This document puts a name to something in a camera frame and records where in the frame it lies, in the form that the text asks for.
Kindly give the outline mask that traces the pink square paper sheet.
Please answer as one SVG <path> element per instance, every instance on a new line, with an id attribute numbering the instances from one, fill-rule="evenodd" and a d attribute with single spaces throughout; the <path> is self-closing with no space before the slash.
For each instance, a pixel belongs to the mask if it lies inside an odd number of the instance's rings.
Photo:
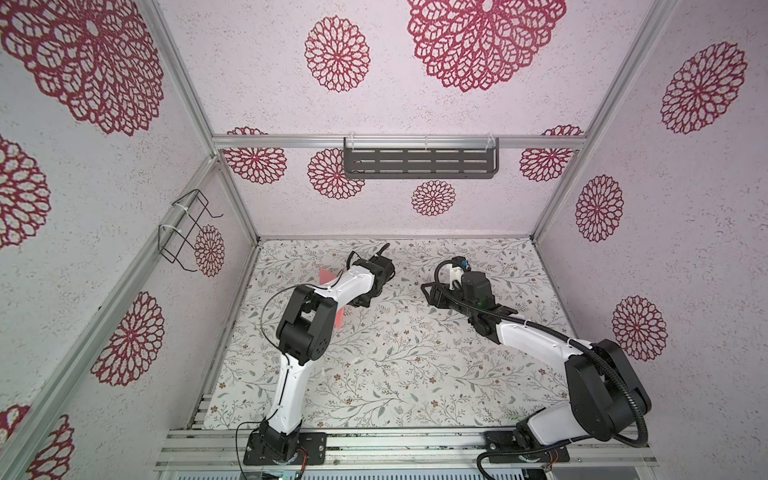
<path id="1" fill-rule="evenodd" d="M 338 281 L 340 280 L 343 273 L 344 273 L 344 270 L 340 270 L 338 272 L 332 272 L 328 269 L 320 268 L 318 271 L 319 285 L 328 290 L 333 289 L 338 283 Z M 335 329 L 340 329 L 343 326 L 344 313 L 345 313 L 344 307 L 337 308 L 337 312 L 334 320 Z"/>

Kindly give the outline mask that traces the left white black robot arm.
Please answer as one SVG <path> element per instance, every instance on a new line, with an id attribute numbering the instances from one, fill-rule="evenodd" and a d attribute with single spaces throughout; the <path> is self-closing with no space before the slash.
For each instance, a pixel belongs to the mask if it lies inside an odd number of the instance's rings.
<path id="1" fill-rule="evenodd" d="M 269 429 L 289 435 L 300 427 L 307 383 L 331 343 L 338 312 L 346 306 L 368 308 L 394 274 L 392 260 L 376 254 L 354 261 L 339 276 L 318 286 L 293 288 L 276 329 L 280 374 L 265 415 Z"/>

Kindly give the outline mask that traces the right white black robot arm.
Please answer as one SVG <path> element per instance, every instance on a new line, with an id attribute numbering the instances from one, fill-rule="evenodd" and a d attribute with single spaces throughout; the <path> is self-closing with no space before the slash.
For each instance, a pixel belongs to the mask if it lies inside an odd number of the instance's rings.
<path id="1" fill-rule="evenodd" d="M 468 320 L 481 337 L 519 350 L 565 377 L 568 393 L 514 427 L 515 442 L 533 455 L 586 439 L 648 445 L 652 402 L 623 349 L 614 341 L 575 339 L 498 303 L 486 275 L 462 271 L 449 283 L 420 286 L 427 303 Z"/>

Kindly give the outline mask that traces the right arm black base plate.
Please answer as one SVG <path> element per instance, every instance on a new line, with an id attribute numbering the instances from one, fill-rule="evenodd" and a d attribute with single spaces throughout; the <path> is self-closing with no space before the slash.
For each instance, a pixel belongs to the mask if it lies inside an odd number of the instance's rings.
<path id="1" fill-rule="evenodd" d="M 569 462 L 566 447 L 543 450 L 536 440 L 527 438 L 516 430 L 490 430 L 483 433 L 490 462 L 501 463 L 558 463 Z"/>

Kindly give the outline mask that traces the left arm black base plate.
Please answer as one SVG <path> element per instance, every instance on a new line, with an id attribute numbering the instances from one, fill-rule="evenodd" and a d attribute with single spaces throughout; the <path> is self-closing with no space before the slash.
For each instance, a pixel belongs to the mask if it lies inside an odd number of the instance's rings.
<path id="1" fill-rule="evenodd" d="M 315 466 L 325 463 L 328 435 L 298 432 L 289 436 L 262 435 L 254 430 L 242 458 L 245 466 Z"/>

